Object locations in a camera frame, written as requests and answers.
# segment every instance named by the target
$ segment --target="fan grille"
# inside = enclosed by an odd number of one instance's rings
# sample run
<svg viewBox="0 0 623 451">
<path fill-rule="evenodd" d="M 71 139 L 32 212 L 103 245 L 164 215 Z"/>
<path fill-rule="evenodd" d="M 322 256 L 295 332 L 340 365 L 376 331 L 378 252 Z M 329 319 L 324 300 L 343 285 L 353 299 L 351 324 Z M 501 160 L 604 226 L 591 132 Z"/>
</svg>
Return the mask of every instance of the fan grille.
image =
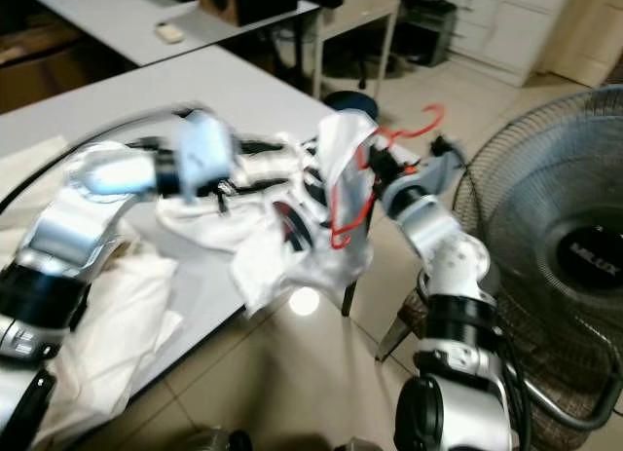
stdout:
<svg viewBox="0 0 623 451">
<path fill-rule="evenodd" d="M 500 269 L 502 325 L 524 363 L 579 389 L 600 388 L 609 371 L 606 351 L 574 317 L 623 348 L 623 284 L 592 286 L 591 271 L 614 274 L 615 265 L 575 246 L 588 269 L 570 271 L 560 248 L 575 231 L 589 240 L 591 232 L 623 235 L 623 86 L 528 112 L 495 134 L 469 170 L 475 188 L 465 175 L 454 210 Z"/>
</svg>

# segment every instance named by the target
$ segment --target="beige floor tile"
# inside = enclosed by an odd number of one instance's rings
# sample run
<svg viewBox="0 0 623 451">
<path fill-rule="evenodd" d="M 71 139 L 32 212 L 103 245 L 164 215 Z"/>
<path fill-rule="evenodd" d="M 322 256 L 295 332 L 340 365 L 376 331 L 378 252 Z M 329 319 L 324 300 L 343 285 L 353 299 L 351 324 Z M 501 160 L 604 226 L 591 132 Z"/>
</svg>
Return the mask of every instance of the beige floor tile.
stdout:
<svg viewBox="0 0 623 451">
<path fill-rule="evenodd" d="M 616 409 L 623 410 L 623 395 L 619 397 Z M 623 417 L 612 414 L 602 429 L 591 433 L 579 451 L 615 451 L 621 448 L 623 448 Z"/>
<path fill-rule="evenodd" d="M 180 439 L 196 431 L 182 407 L 174 401 L 133 434 L 119 451 L 173 451 Z"/>
<path fill-rule="evenodd" d="M 325 449 L 353 435 L 391 449 L 408 373 L 393 360 L 375 364 L 375 349 L 324 298 L 308 317 L 283 306 L 179 400 L 197 426 L 244 429 L 260 451 L 306 439 Z"/>
<path fill-rule="evenodd" d="M 473 107 L 497 115 L 507 109 L 521 90 L 456 62 L 434 77 L 436 87 L 468 102 Z"/>
<path fill-rule="evenodd" d="M 431 123 L 434 114 L 424 112 L 423 109 L 433 103 L 441 104 L 445 108 L 445 117 L 439 130 L 448 137 L 469 140 L 473 134 L 489 124 L 498 113 L 491 109 L 480 108 L 475 103 L 462 100 L 456 95 L 442 89 L 437 82 L 439 76 L 425 81 L 407 93 L 395 99 L 392 103 L 384 104 L 382 111 L 390 118 L 393 129 L 419 130 Z M 425 151 L 426 143 L 432 140 L 432 134 L 412 139 L 401 140 L 405 147 L 421 154 Z"/>
<path fill-rule="evenodd" d="M 411 373 L 416 373 L 416 365 L 413 362 L 413 355 L 418 350 L 418 338 L 415 334 L 409 336 L 396 347 L 391 354 L 402 366 Z"/>
<path fill-rule="evenodd" d="M 515 102 L 502 115 L 508 120 L 557 98 L 580 93 L 589 88 L 553 74 L 534 76 L 521 89 Z"/>
<path fill-rule="evenodd" d="M 116 449 L 173 400 L 174 396 L 165 382 L 156 383 L 134 401 L 122 415 L 93 433 L 77 449 L 80 451 Z"/>
<path fill-rule="evenodd" d="M 374 259 L 357 283 L 350 317 L 379 342 L 416 285 L 421 265 L 390 219 L 377 223 L 370 235 Z"/>
<path fill-rule="evenodd" d="M 275 300 L 251 319 L 245 313 L 235 315 L 211 333 L 190 356 L 166 375 L 166 382 L 173 393 L 182 394 L 284 302 L 284 299 Z"/>
<path fill-rule="evenodd" d="M 377 225 L 379 222 L 383 220 L 385 217 L 385 211 L 383 210 L 383 205 L 378 201 L 374 202 L 374 209 L 372 211 L 372 222 L 370 223 L 370 228 Z"/>
<path fill-rule="evenodd" d="M 448 65 L 449 63 L 441 63 L 432 68 L 428 68 L 426 66 L 416 66 L 400 61 L 396 71 L 387 73 L 381 85 L 381 93 L 379 98 L 377 98 L 381 110 L 383 111 L 384 105 L 392 103 L 396 98 L 399 98 L 425 80 L 444 71 Z M 377 72 L 374 66 L 369 70 L 368 83 L 365 90 L 360 90 L 358 88 L 358 79 L 332 78 L 326 75 L 322 78 L 323 88 L 327 90 L 325 94 L 335 91 L 357 91 L 369 96 L 374 96 L 376 82 Z"/>
</svg>

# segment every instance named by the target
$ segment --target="black cable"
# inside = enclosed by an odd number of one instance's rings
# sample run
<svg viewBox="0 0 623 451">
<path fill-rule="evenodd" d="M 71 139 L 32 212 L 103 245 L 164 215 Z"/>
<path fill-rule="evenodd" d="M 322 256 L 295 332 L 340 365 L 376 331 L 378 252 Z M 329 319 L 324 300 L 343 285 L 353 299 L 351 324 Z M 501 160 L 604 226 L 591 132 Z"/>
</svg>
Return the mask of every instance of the black cable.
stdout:
<svg viewBox="0 0 623 451">
<path fill-rule="evenodd" d="M 520 437 L 520 449 L 521 451 L 531 451 L 531 442 L 532 442 L 532 417 L 531 417 L 531 403 L 530 397 L 528 395 L 528 388 L 526 388 L 526 383 L 524 382 L 524 369 L 521 363 L 517 359 L 517 352 L 515 351 L 515 346 L 513 342 L 506 337 L 505 335 L 500 336 L 504 341 L 504 345 L 506 346 L 506 350 L 510 356 L 510 362 L 515 368 L 515 372 L 517 373 L 517 389 L 519 390 L 519 399 L 521 402 L 522 414 L 521 419 L 517 418 L 520 422 L 518 424 L 518 433 Z M 508 384 L 508 390 L 512 390 L 513 383 Z"/>
<path fill-rule="evenodd" d="M 52 167 L 56 166 L 60 161 L 62 161 L 66 157 L 70 156 L 71 154 L 76 152 L 78 149 L 80 149 L 84 145 L 89 144 L 90 142 L 95 142 L 99 138 L 104 136 L 105 134 L 109 134 L 109 133 L 113 132 L 114 130 L 117 130 L 117 129 L 120 129 L 120 128 L 125 128 L 125 127 L 128 127 L 128 126 L 134 125 L 134 124 L 139 124 L 139 123 L 144 122 L 144 121 L 149 120 L 149 119 L 154 119 L 154 118 L 157 118 L 157 117 L 163 117 L 164 115 L 185 116 L 188 113 L 188 111 L 189 111 L 188 108 L 182 108 L 182 109 L 179 109 L 179 110 L 162 109 L 162 110 L 158 110 L 158 111 L 155 111 L 155 112 L 152 112 L 152 113 L 145 113 L 145 114 L 142 114 L 140 116 L 130 118 L 130 119 L 122 122 L 121 124 L 117 123 L 115 125 L 111 125 L 109 127 L 106 127 L 104 129 L 100 130 L 99 132 L 95 132 L 95 133 L 89 134 L 85 138 L 83 138 L 83 139 L 79 140 L 78 142 L 76 142 L 75 144 L 71 145 L 70 147 L 65 149 L 63 152 L 58 154 L 56 157 L 54 157 L 53 159 L 50 159 L 48 162 L 43 164 L 41 167 L 39 167 L 38 169 L 33 171 L 20 184 L 18 184 L 13 190 L 11 190 L 11 192 L 7 196 L 5 196 L 2 201 L 0 201 L 0 214 L 2 214 L 2 212 L 4 212 L 7 209 L 7 207 L 21 193 L 23 193 L 30 185 L 32 185 L 36 180 L 41 178 L 42 175 L 44 175 Z"/>
<path fill-rule="evenodd" d="M 524 409 L 521 408 L 520 399 L 517 396 L 517 390 L 515 389 L 515 385 L 513 384 L 513 380 L 510 376 L 510 373 L 506 368 L 502 368 L 502 378 L 504 379 L 504 384 L 506 385 L 506 390 L 508 391 L 508 399 L 510 402 L 510 410 L 515 417 L 516 426 L 519 428 L 522 423 L 522 419 L 524 417 Z M 522 440 L 521 431 L 519 436 L 520 441 Z"/>
</svg>

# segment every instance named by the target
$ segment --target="tiled floor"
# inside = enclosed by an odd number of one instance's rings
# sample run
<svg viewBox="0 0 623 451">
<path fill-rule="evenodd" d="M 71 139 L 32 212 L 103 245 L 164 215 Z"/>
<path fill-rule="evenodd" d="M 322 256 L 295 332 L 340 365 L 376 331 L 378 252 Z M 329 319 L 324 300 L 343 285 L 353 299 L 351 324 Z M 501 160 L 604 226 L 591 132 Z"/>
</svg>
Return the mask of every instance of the tiled floor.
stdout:
<svg viewBox="0 0 623 451">
<path fill-rule="evenodd" d="M 327 80 L 325 88 L 353 90 L 355 83 Z M 443 103 L 443 130 L 461 139 L 471 156 L 513 116 L 582 89 L 555 76 L 516 89 L 447 62 L 388 80 L 380 104 L 385 124 L 414 128 L 427 121 L 424 106 Z M 425 148 L 422 139 L 405 145 Z M 354 435 L 394 449 L 394 407 L 413 370 L 416 341 L 409 338 L 384 364 L 374 362 L 373 352 L 413 286 L 418 262 L 380 212 L 372 240 L 374 263 L 358 285 L 351 319 L 325 299 L 305 318 L 287 303 L 257 319 L 239 317 L 80 449 L 169 449 L 180 437 L 216 425 L 246 430 L 261 451 L 328 451 Z M 621 442 L 623 419 L 614 417 L 582 450 L 619 449 Z"/>
</svg>

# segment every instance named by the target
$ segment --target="gray desk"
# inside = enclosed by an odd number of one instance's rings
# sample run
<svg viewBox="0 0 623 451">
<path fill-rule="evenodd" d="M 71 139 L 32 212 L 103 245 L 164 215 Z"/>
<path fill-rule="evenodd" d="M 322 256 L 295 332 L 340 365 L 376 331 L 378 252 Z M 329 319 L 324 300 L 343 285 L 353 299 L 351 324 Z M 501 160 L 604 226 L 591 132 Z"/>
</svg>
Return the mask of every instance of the gray desk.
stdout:
<svg viewBox="0 0 623 451">
<path fill-rule="evenodd" d="M 90 36 L 138 66 L 216 44 L 284 19 L 312 12 L 318 7 L 300 1 L 296 11 L 236 27 L 202 11 L 197 1 L 175 0 L 37 0 Z M 177 44 L 156 35 L 160 22 L 172 22 L 185 34 Z"/>
<path fill-rule="evenodd" d="M 225 50 L 208 47 L 0 115 L 0 155 L 56 134 L 76 141 L 120 118 L 188 101 L 213 108 L 241 132 L 290 132 L 301 140 L 312 137 L 317 122 L 331 112 Z M 137 392 L 236 312 L 242 301 L 229 276 L 231 256 L 170 234 L 157 223 L 153 205 L 136 207 L 128 220 L 164 255 L 180 261 L 169 306 L 185 317 L 182 331 L 133 385 Z"/>
</svg>

